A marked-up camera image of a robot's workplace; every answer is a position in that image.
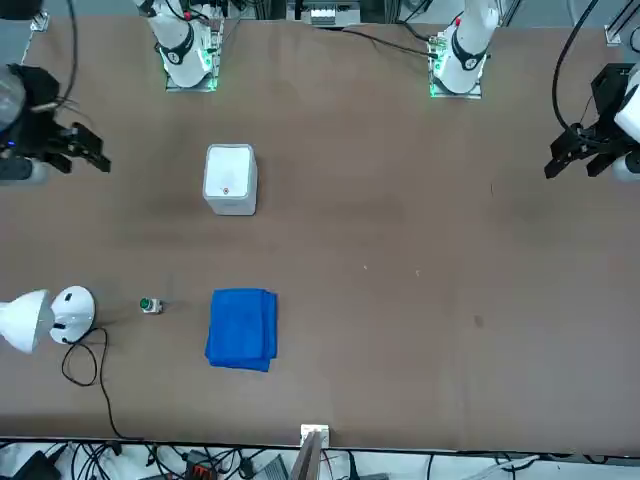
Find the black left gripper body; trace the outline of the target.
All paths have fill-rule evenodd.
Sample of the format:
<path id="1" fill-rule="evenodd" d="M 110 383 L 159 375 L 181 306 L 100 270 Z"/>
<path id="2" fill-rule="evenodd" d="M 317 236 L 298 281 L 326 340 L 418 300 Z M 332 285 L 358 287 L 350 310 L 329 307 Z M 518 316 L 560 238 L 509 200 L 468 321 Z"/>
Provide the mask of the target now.
<path id="1" fill-rule="evenodd" d="M 630 137 L 615 123 L 626 94 L 632 63 L 609 63 L 591 82 L 593 100 L 598 115 L 594 124 L 582 128 L 582 142 L 591 148 L 626 142 Z"/>

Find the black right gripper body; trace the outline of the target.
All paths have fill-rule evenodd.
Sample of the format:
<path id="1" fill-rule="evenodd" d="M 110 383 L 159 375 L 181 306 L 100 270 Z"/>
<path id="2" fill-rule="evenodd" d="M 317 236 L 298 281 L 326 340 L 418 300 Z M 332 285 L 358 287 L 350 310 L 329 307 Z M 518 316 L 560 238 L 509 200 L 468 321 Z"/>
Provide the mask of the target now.
<path id="1" fill-rule="evenodd" d="M 56 122 L 59 82 L 45 69 L 10 65 L 10 147 L 13 150 L 64 150 Z"/>

